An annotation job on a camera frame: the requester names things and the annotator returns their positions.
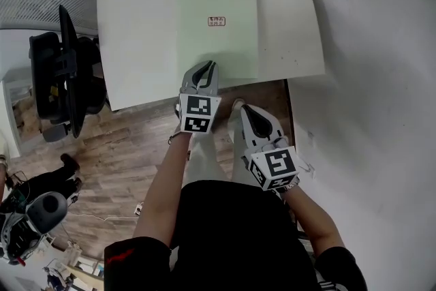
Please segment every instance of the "black pants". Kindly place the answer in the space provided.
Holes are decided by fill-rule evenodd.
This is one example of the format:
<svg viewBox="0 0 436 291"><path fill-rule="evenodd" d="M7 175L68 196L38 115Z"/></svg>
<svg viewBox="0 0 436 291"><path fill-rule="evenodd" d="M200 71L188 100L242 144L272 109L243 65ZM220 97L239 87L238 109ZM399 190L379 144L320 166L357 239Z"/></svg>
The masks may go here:
<svg viewBox="0 0 436 291"><path fill-rule="evenodd" d="M17 189L27 197L28 203L47 192L59 192L65 196L65 199L68 199L77 188L74 180L69 179L73 175L74 170L63 166L53 172L46 172L33 177L19 185Z"/></svg>

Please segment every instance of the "white table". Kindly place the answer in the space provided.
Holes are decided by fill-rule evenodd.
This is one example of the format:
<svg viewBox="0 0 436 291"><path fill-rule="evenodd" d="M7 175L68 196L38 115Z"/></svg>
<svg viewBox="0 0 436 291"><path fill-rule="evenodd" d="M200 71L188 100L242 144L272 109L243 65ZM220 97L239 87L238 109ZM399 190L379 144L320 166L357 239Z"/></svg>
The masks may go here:
<svg viewBox="0 0 436 291"><path fill-rule="evenodd" d="M178 94L177 0L97 0L100 50L113 110ZM312 0L258 0L259 76L220 87L324 73Z"/></svg>

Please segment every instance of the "cable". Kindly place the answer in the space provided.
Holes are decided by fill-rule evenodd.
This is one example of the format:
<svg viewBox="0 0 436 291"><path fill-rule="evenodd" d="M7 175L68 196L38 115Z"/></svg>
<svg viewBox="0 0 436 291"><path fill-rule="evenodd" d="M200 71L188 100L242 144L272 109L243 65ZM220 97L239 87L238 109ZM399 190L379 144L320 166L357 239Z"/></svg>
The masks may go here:
<svg viewBox="0 0 436 291"><path fill-rule="evenodd" d="M51 261L50 261L50 262L45 266L45 268L47 268L48 266L50 266L54 260L57 260L57 258L53 258L53 259L52 259L52 260L51 260Z"/></svg>
<svg viewBox="0 0 436 291"><path fill-rule="evenodd" d="M71 236L68 234L68 232L67 232L67 230L65 229L65 227L63 226L63 224L62 224L62 222L61 222L61 226L62 226L62 228L63 228L63 230L64 230L64 232L67 234L67 236L68 236L68 239L72 242L72 243L75 243L74 242L74 240L73 239L71 239Z"/></svg>
<svg viewBox="0 0 436 291"><path fill-rule="evenodd" d="M12 174L12 176L15 176L19 181L21 181L22 183L24 183L24 181L23 180L21 180L20 179L20 177L18 177L16 174L18 174L19 172L21 172L22 173L22 175L25 177L25 179L26 179L26 183L27 183L27 187L29 188L29 192L27 193L27 197L25 198L25 201L27 201L27 199L29 198L29 196L30 196L30 184L29 184L29 180L27 179L27 177L26 177L26 175L24 174L24 172L23 171L17 171L17 172L15 172L14 174Z"/></svg>
<svg viewBox="0 0 436 291"><path fill-rule="evenodd" d="M68 213L69 215L74 215L74 216L86 216L86 217L94 217L94 218L97 218L97 219L100 219L101 221L103 221L103 222L106 222L108 219L120 219L120 218L134 218L134 219L138 219L139 217L138 216L109 216L109 217L107 217L107 218L101 218L101 217L98 217L98 216L95 216L95 215L87 215L86 213L72 213L72 212L69 212Z"/></svg>

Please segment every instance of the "shoe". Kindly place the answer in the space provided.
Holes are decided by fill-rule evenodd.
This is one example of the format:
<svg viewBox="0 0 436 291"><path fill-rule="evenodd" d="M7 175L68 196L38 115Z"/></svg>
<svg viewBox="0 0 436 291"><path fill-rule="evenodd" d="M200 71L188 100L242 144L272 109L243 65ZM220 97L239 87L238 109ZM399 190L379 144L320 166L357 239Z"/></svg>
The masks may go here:
<svg viewBox="0 0 436 291"><path fill-rule="evenodd" d="M77 161L74 160L72 157L70 157L68 154L66 153L62 154L61 160L66 168L70 168L74 172L80 170L80 166L79 164L77 164Z"/></svg>
<svg viewBox="0 0 436 291"><path fill-rule="evenodd" d="M240 110L244 104L246 104L245 100L243 100L242 98L236 98L233 102L232 112L234 110Z"/></svg>
<svg viewBox="0 0 436 291"><path fill-rule="evenodd" d="M77 179L74 180L74 184L76 185L76 193L80 192L80 189L83 186L82 180L77 178Z"/></svg>

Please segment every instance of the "human arm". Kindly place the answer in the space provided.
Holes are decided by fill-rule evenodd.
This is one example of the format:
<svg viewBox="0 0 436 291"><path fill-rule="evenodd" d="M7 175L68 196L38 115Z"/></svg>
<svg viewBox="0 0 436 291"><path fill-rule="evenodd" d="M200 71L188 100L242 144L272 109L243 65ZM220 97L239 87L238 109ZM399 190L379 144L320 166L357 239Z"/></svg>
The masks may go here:
<svg viewBox="0 0 436 291"><path fill-rule="evenodd" d="M6 166L0 164L0 203L3 202L5 183L6 183Z"/></svg>
<svg viewBox="0 0 436 291"><path fill-rule="evenodd" d="M172 142L145 196L133 237L148 236L170 246L191 134Z"/></svg>
<svg viewBox="0 0 436 291"><path fill-rule="evenodd" d="M317 257L331 247L345 247L332 218L299 186L294 186L282 197L309 237Z"/></svg>

